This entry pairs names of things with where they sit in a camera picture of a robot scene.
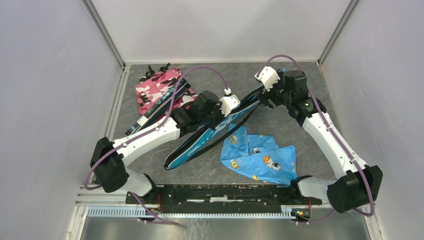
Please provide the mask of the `blue sport racket bag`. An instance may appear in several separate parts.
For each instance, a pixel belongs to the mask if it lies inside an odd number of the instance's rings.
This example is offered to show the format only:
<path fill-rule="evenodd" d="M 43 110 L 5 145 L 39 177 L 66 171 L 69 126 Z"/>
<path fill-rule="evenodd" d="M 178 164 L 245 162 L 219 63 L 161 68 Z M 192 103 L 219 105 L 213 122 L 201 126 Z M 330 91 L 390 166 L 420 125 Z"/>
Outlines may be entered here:
<path fill-rule="evenodd" d="M 176 150 L 171 152 L 165 159 L 164 168 L 166 170 L 173 170 L 213 149 L 216 145 L 223 142 L 230 134 L 227 133 L 220 138 L 218 134 L 228 127 L 233 121 L 244 117 L 234 129 L 230 130 L 231 133 L 235 132 L 238 128 L 244 125 L 256 108 L 260 105 L 260 100 L 257 97 L 264 89 L 263 86 L 257 87 L 250 92 L 246 97 L 240 101 L 240 106 L 233 110 L 221 123 L 214 129 L 208 126 L 203 126 L 189 137 L 182 145 Z"/>

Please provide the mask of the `black shuttlecock tube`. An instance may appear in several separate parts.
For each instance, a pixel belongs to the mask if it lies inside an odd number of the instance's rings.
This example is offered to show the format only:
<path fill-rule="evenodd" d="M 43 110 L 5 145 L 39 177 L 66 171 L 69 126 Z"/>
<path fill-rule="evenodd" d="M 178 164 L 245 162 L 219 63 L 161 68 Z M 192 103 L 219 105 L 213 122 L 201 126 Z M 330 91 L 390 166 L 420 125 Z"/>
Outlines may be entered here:
<path fill-rule="evenodd" d="M 130 136 L 140 130 L 143 130 L 165 116 L 169 111 L 172 94 L 175 89 L 176 87 L 173 86 L 168 92 L 166 92 L 151 109 L 141 115 L 141 117 L 125 132 L 125 135 Z M 181 86 L 179 86 L 177 90 L 178 91 L 174 97 L 173 109 L 194 101 L 197 97 L 197 94 L 191 89 L 191 85 L 186 80 L 181 82 Z"/>

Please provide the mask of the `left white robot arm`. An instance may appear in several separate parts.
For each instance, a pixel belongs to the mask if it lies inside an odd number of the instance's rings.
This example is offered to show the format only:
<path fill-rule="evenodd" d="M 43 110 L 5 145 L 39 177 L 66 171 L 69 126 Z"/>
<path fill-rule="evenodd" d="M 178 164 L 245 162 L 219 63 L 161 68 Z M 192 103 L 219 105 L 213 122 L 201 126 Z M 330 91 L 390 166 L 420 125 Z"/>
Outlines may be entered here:
<path fill-rule="evenodd" d="M 124 138 L 110 141 L 99 139 L 94 148 L 88 175 L 95 175 L 97 186 L 84 183 L 86 190 L 102 188 L 105 193 L 119 189 L 137 193 L 145 204 L 153 203 L 157 190 L 152 187 L 146 175 L 127 169 L 134 160 L 156 147 L 179 139 L 188 133 L 206 126 L 215 129 L 234 109 L 240 106 L 236 95 L 230 94 L 218 99 L 210 92 L 200 93 L 195 101 L 175 108 L 170 115 L 159 122 Z"/>

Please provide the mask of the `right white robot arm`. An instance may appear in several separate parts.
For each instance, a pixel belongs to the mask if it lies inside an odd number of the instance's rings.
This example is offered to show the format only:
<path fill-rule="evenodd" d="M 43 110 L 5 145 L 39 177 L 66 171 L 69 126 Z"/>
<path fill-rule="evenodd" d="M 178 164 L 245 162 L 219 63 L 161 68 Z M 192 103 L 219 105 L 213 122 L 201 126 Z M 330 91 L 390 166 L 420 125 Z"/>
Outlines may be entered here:
<path fill-rule="evenodd" d="M 330 163 L 336 180 L 307 175 L 290 184 L 289 199 L 302 204 L 309 197 L 329 203 L 338 213 L 350 210 L 363 216 L 375 214 L 383 172 L 370 166 L 344 140 L 323 104 L 307 86 L 301 70 L 274 70 L 266 66 L 255 74 L 263 85 L 258 98 L 268 106 L 286 107 L 288 114 L 313 138 Z"/>

